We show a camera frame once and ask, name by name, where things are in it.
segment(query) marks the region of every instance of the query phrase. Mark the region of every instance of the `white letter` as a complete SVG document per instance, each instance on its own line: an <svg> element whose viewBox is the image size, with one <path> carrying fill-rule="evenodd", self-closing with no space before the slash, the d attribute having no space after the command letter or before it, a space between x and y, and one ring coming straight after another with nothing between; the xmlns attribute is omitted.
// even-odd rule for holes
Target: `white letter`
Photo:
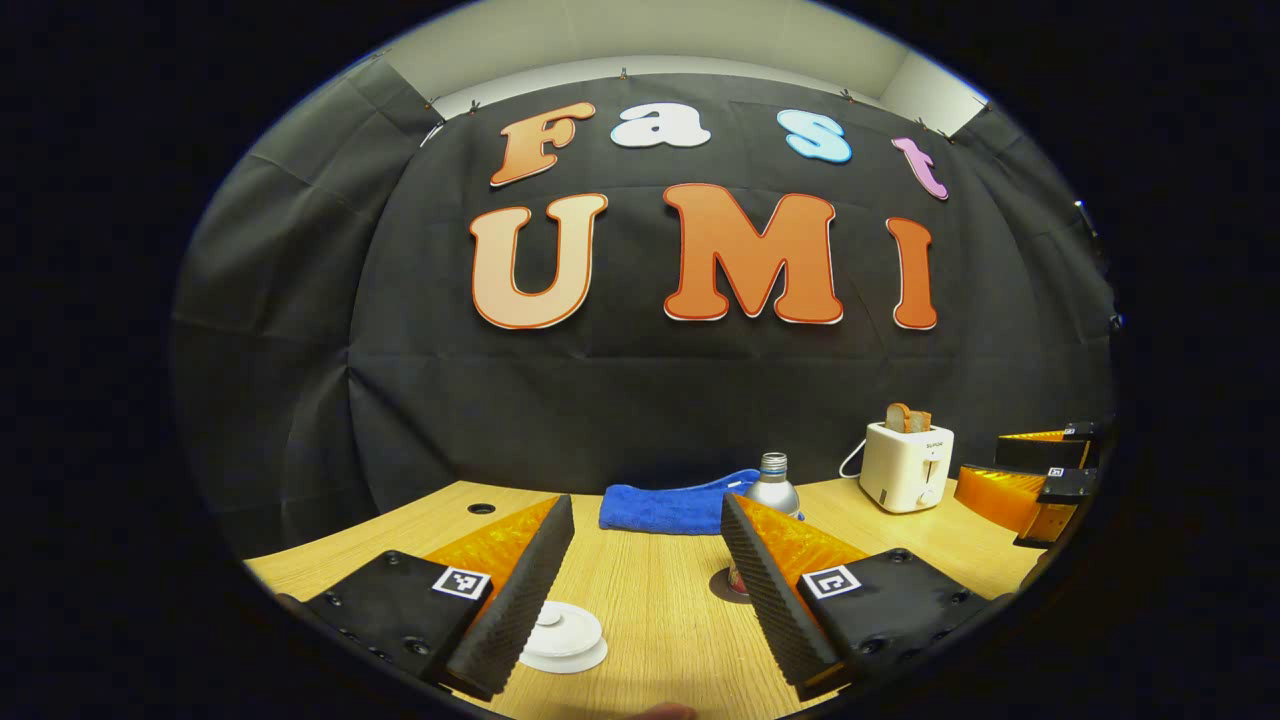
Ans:
<svg viewBox="0 0 1280 720"><path fill-rule="evenodd" d="M699 124L698 110L678 102L637 105L618 117L628 122L613 128L609 138L623 147L653 147L660 142L694 147L712 138Z"/></svg>

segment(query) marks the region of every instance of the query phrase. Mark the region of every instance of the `letter m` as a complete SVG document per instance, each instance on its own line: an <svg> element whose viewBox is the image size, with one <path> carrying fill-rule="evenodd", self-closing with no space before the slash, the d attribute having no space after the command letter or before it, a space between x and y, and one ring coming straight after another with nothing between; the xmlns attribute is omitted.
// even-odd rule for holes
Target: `letter m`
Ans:
<svg viewBox="0 0 1280 720"><path fill-rule="evenodd" d="M828 228L836 209L826 200L783 196L763 233L723 187L676 184L663 200L680 211L680 288L666 302L671 318L718 320L728 313L728 299L716 290L717 263L751 318L764 310L783 266L782 297L773 305L780 318L817 324L844 318L831 274Z"/></svg>

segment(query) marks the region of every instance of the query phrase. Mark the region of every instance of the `clip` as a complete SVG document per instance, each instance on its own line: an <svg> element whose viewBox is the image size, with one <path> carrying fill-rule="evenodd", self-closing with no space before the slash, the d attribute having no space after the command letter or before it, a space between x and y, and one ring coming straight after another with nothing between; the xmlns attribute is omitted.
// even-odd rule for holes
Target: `clip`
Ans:
<svg viewBox="0 0 1280 720"><path fill-rule="evenodd" d="M426 137L422 138L422 142L417 143L417 146L421 147L421 146L426 145L426 141L431 140L433 137L435 137L435 133L440 132L440 128L443 128L443 127L444 127L444 120L438 120L435 123L435 126L431 127L431 131L426 133Z"/></svg>
<svg viewBox="0 0 1280 720"><path fill-rule="evenodd" d="M1084 227L1089 231L1089 234L1098 237L1098 231L1093 227L1093 219L1089 218L1089 213L1084 209L1084 201L1076 200L1075 209L1080 211L1080 218L1084 220Z"/></svg>

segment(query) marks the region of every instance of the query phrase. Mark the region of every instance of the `power cord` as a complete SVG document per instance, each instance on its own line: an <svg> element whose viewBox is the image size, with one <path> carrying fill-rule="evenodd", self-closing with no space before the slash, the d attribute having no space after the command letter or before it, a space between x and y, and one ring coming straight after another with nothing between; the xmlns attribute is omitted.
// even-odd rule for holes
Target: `power cord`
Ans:
<svg viewBox="0 0 1280 720"><path fill-rule="evenodd" d="M840 469L837 469L836 471L840 473L841 478L856 478L858 475L861 475L861 473L856 473L854 475L846 475L845 465L849 465L849 461L854 459L854 455L858 455L858 451L861 450L864 445L867 445L867 438L863 438L863 442L858 443L858 447L855 447L854 451L849 454L849 457L845 457L845 461L840 464Z"/></svg>

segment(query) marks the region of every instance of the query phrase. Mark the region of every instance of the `pink letter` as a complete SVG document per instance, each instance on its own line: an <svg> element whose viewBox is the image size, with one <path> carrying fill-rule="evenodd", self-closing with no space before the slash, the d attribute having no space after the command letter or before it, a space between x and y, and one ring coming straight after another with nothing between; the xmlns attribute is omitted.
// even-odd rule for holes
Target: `pink letter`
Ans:
<svg viewBox="0 0 1280 720"><path fill-rule="evenodd" d="M915 179L920 181L920 186L929 192L929 195L937 197L938 200L947 199L947 188L942 187L942 183L933 179L933 173L929 168L933 167L933 160L925 155L910 137L899 137L893 141L893 147L897 147L906 155L906 163L911 165L911 172L915 173Z"/></svg>

